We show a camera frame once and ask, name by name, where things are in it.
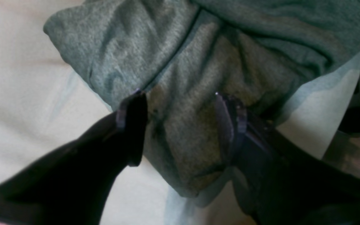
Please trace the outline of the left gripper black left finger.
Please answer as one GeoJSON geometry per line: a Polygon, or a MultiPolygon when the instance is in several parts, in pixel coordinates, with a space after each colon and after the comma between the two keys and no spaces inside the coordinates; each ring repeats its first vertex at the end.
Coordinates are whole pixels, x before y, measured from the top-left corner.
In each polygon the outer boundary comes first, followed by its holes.
{"type": "Polygon", "coordinates": [[[83,135],[0,184],[0,223],[98,225],[116,177],[143,155],[148,105],[137,90],[83,135]]]}

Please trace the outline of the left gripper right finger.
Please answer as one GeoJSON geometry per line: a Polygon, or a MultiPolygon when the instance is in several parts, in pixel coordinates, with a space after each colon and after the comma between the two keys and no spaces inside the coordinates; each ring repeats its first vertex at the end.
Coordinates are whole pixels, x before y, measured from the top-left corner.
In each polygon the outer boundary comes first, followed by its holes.
{"type": "Polygon", "coordinates": [[[215,96],[221,158],[245,176],[259,225],[360,225],[360,178],[299,149],[235,96],[215,96]]]}

